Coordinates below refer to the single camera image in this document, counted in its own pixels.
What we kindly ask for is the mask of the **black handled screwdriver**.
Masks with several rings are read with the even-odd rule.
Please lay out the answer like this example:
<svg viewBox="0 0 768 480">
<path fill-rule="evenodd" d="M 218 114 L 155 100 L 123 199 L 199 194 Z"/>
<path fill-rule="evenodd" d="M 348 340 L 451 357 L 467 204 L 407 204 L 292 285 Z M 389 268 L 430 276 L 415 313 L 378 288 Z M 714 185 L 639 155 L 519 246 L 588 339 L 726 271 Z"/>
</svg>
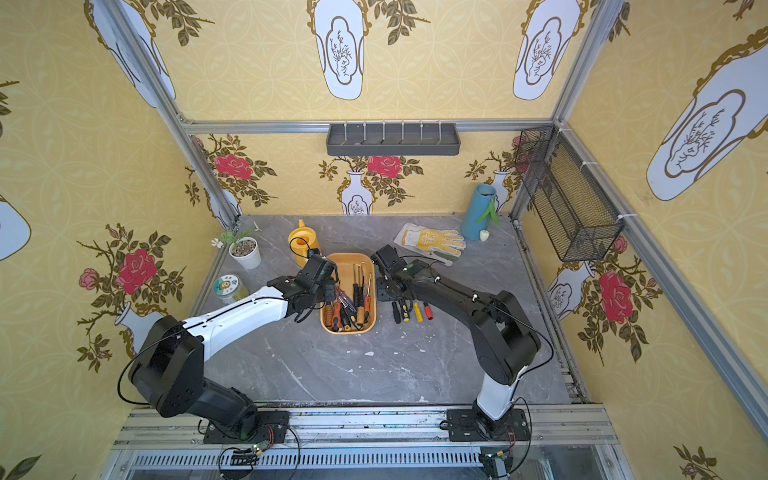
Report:
<svg viewBox="0 0 768 480">
<path fill-rule="evenodd" d="M 398 300 L 395 300 L 391 303 L 392 309 L 393 309 L 393 316 L 396 324 L 401 324 L 403 322 L 402 317 L 402 309 L 401 304 Z"/>
</svg>

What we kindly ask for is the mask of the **yellow storage box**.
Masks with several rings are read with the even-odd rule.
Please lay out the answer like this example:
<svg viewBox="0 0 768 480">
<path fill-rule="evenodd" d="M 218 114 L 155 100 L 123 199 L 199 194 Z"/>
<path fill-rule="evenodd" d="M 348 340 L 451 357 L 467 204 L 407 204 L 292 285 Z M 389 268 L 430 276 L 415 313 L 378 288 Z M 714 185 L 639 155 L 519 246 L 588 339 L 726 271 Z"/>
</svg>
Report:
<svg viewBox="0 0 768 480">
<path fill-rule="evenodd" d="M 334 335 L 362 334 L 371 331 L 377 319 L 375 267 L 361 253 L 335 253 L 329 259 L 336 265 L 335 295 L 321 313 L 323 329 Z"/>
</svg>

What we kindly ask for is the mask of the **yellow handled screwdriver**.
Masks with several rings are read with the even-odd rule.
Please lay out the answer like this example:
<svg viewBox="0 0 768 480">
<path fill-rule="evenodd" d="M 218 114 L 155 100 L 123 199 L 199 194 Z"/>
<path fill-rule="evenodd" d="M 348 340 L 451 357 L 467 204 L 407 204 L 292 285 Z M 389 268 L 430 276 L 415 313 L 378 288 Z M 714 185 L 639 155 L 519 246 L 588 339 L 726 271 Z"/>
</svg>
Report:
<svg viewBox="0 0 768 480">
<path fill-rule="evenodd" d="M 422 309 L 416 300 L 413 301 L 413 313 L 418 323 L 424 322 L 424 315 L 422 313 Z"/>
</svg>

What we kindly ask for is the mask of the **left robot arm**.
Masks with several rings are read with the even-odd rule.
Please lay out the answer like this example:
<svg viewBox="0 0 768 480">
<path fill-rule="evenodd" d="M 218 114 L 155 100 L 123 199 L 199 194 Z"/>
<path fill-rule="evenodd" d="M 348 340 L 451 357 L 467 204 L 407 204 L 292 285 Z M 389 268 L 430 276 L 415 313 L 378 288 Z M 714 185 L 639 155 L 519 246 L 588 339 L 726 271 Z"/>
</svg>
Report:
<svg viewBox="0 0 768 480">
<path fill-rule="evenodd" d="M 261 428 L 253 400 L 205 377 L 205 364 L 230 344 L 271 323 L 303 321 L 329 303 L 339 277 L 334 262 L 316 252 L 295 276 L 278 277 L 256 292 L 218 310 L 184 321 L 157 320 L 137 354 L 120 374 L 164 418 L 192 414 L 231 440 L 246 441 Z"/>
</svg>

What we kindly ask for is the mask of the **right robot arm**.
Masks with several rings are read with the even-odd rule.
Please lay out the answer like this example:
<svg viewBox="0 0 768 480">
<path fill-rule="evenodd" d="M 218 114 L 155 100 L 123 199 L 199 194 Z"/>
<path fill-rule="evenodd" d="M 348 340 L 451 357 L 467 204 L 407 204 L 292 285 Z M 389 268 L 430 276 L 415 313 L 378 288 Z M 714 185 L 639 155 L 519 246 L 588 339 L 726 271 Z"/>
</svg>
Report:
<svg viewBox="0 0 768 480">
<path fill-rule="evenodd" d="M 476 407 L 491 422 L 504 418 L 542 347 L 517 298 L 505 290 L 490 294 L 445 278 L 425 260 L 408 261 L 389 245 L 377 250 L 372 262 L 392 294 L 433 305 L 468 329 L 484 372 Z"/>
</svg>

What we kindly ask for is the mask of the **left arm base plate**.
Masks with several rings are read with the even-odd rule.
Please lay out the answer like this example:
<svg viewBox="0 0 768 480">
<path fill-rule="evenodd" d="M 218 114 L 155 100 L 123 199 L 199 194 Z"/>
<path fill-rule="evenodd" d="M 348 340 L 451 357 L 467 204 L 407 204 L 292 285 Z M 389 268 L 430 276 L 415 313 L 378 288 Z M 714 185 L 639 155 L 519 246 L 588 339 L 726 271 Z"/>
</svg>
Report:
<svg viewBox="0 0 768 480">
<path fill-rule="evenodd" d="M 288 433 L 290 413 L 287 410 L 248 411 L 232 425 L 209 421 L 203 437 L 208 444 L 282 444 Z"/>
</svg>

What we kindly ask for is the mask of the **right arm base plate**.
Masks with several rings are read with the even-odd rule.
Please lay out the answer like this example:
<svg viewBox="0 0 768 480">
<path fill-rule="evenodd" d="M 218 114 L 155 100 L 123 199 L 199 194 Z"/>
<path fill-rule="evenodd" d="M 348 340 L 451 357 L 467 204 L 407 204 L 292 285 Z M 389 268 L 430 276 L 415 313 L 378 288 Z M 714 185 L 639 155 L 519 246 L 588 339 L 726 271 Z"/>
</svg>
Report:
<svg viewBox="0 0 768 480">
<path fill-rule="evenodd" d="M 522 409 L 513 408 L 499 420 L 491 420 L 479 408 L 452 409 L 439 428 L 452 442 L 511 442 L 531 439 L 530 423 Z"/>
</svg>

